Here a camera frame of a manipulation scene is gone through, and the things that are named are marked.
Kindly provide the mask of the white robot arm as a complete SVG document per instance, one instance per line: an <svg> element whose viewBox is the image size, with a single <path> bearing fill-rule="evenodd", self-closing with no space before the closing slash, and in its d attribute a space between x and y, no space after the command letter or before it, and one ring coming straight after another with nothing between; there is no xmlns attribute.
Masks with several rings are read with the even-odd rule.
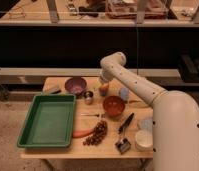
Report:
<svg viewBox="0 0 199 171"><path fill-rule="evenodd" d="M116 78L153 109L154 171L199 171L199 106L189 94L168 91L124 68L116 52L101 59L101 82Z"/></svg>

